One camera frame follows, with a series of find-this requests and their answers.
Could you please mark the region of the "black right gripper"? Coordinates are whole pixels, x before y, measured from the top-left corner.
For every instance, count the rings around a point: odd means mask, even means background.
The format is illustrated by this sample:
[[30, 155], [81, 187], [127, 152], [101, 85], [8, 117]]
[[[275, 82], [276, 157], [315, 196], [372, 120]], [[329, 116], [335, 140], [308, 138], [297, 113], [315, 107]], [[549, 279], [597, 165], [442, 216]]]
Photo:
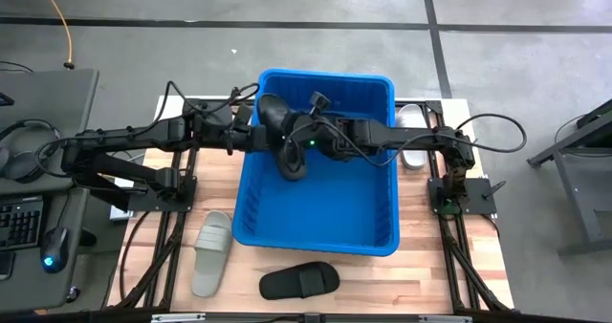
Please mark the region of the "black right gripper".
[[341, 116], [306, 117], [305, 126], [313, 134], [306, 145], [316, 148], [333, 161], [348, 162], [355, 157], [365, 158], [367, 154], [349, 131], [354, 122], [352, 118]]

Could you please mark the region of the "black foam slide sandal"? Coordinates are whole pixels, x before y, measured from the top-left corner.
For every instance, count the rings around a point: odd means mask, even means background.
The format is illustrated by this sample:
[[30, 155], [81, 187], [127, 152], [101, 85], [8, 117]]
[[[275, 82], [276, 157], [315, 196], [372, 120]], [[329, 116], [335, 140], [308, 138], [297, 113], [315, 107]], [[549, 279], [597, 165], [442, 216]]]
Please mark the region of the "black foam slide sandal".
[[301, 113], [290, 108], [275, 94], [264, 94], [257, 102], [259, 123], [266, 127], [267, 143], [280, 175], [287, 181], [306, 176], [304, 148], [290, 139]]
[[339, 274], [333, 266], [310, 262], [264, 275], [259, 291], [267, 300], [304, 299], [333, 292], [339, 285]]

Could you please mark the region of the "grey foam slide sandal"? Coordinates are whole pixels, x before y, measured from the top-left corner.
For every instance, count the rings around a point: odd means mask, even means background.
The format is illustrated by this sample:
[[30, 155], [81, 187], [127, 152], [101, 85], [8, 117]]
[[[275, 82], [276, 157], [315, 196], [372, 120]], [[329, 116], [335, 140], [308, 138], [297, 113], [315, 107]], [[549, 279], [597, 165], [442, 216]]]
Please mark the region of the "grey foam slide sandal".
[[233, 240], [230, 216], [210, 211], [194, 243], [196, 253], [191, 281], [192, 293], [213, 296], [221, 283]]

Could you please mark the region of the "blue plastic bin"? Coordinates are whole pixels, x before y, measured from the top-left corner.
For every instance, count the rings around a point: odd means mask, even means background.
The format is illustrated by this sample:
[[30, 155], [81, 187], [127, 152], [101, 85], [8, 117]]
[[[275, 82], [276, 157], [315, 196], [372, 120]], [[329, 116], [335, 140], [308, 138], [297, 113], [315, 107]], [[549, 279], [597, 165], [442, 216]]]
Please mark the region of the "blue plastic bin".
[[[262, 93], [277, 94], [297, 110], [310, 108], [313, 92], [328, 97], [334, 113], [395, 121], [395, 87], [381, 75], [270, 69]], [[243, 161], [233, 216], [234, 238], [247, 246], [388, 256], [399, 245], [397, 164], [383, 153], [332, 161], [306, 153], [308, 173], [285, 180], [270, 152]]]

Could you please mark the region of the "white foam slide sandal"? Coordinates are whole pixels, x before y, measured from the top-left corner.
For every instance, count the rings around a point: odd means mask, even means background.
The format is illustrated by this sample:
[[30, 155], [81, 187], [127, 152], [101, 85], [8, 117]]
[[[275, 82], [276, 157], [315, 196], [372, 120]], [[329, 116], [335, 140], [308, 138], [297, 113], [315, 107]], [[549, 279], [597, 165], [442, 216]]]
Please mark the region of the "white foam slide sandal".
[[[403, 106], [396, 115], [396, 126], [405, 128], [426, 128], [425, 116], [416, 104]], [[406, 169], [420, 170], [426, 164], [426, 151], [403, 151], [402, 162]]]

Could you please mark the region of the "white power box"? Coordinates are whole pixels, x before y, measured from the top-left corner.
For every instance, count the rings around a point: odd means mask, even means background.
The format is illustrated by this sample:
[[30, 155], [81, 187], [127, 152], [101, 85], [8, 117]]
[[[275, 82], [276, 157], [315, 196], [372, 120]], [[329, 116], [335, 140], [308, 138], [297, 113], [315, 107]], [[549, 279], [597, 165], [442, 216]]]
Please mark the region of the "white power box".
[[[134, 183], [132, 181], [122, 179], [122, 178], [115, 178], [114, 183], [119, 187], [132, 188], [134, 186]], [[134, 212], [131, 210], [124, 211], [112, 205], [110, 212], [109, 212], [109, 219], [113, 222], [125, 221], [125, 220], [129, 220], [130, 218], [132, 218], [133, 215], [134, 215]]]

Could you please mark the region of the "grey desk surface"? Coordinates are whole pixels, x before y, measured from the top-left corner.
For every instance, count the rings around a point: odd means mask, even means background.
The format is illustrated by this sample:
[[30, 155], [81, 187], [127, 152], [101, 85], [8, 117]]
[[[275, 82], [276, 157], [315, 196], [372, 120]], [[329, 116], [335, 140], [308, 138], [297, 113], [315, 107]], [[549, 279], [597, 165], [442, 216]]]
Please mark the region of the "grey desk surface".
[[[0, 198], [42, 196], [45, 202], [38, 245], [34, 248], [6, 250], [15, 253], [11, 277], [0, 282], [0, 312], [52, 309], [66, 303], [75, 272], [79, 236], [83, 230], [89, 193], [72, 189], [63, 193], [18, 195]], [[58, 273], [46, 272], [40, 260], [40, 247], [47, 231], [66, 227], [70, 231], [69, 257]]]
[[[0, 132], [19, 120], [34, 118], [49, 122], [62, 138], [73, 137], [87, 127], [98, 78], [99, 72], [93, 69], [0, 73], [0, 94], [14, 100], [12, 106], [0, 107]], [[12, 154], [35, 152], [55, 138], [49, 128], [36, 124], [0, 137], [0, 148], [8, 148]], [[70, 179], [44, 173], [32, 183], [0, 178], [0, 196], [62, 191], [72, 185]]]

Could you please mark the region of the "black headphones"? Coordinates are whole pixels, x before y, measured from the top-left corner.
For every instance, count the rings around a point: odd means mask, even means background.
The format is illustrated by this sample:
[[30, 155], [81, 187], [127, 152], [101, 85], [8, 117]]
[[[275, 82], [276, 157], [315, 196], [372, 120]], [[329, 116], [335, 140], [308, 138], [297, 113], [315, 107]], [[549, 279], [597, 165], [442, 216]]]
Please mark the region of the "black headphones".
[[50, 158], [58, 149], [61, 139], [59, 130], [48, 121], [39, 118], [21, 119], [0, 131], [0, 142], [18, 129], [40, 127], [51, 132], [52, 142], [42, 151], [21, 151], [14, 153], [9, 147], [0, 146], [0, 178], [17, 183], [32, 183], [40, 178], [43, 167], [49, 163]]

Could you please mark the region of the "black computer mouse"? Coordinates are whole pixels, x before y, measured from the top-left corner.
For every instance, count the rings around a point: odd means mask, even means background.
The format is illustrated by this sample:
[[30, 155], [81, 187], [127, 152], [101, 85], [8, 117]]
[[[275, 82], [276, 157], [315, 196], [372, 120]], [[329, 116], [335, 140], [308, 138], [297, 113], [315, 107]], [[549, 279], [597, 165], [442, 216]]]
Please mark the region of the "black computer mouse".
[[66, 227], [55, 227], [44, 235], [40, 247], [40, 260], [43, 269], [48, 273], [62, 271], [68, 261], [70, 231]]

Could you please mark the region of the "dark grey metal stand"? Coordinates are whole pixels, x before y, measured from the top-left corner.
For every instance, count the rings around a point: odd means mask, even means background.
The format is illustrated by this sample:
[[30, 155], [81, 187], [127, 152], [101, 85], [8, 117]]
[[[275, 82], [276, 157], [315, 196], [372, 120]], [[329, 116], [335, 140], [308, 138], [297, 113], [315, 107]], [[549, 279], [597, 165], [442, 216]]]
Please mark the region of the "dark grey metal stand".
[[570, 119], [575, 129], [555, 134], [551, 146], [529, 158], [532, 168], [555, 163], [566, 196], [578, 220], [581, 241], [560, 248], [562, 256], [612, 250], [612, 237], [598, 215], [612, 214], [612, 98], [594, 110]]

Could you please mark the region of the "black keyboard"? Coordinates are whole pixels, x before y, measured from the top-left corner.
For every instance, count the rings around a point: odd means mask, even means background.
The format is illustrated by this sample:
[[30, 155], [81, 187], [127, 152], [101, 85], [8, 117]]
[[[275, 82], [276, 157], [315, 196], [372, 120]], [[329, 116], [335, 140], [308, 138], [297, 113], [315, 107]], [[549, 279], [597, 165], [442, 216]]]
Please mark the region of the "black keyboard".
[[0, 252], [38, 245], [44, 206], [42, 196], [0, 200]]

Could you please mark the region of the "dark phone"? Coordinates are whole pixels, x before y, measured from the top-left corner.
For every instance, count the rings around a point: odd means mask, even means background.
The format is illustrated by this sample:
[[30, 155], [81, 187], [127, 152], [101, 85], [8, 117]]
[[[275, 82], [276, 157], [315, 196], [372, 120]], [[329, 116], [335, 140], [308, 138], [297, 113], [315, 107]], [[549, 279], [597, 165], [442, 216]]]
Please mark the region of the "dark phone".
[[11, 277], [14, 259], [14, 252], [0, 252], [0, 282], [6, 281]]

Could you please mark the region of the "silver metal bracket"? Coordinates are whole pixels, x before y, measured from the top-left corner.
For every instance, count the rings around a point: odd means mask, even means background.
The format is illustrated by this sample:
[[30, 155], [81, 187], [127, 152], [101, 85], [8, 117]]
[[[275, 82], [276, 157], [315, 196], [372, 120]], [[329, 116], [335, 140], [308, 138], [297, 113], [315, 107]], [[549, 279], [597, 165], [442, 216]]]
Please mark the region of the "silver metal bracket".
[[419, 323], [473, 323], [469, 316], [461, 315], [420, 315]]
[[206, 315], [202, 312], [176, 312], [154, 314], [150, 323], [199, 323], [205, 322]]

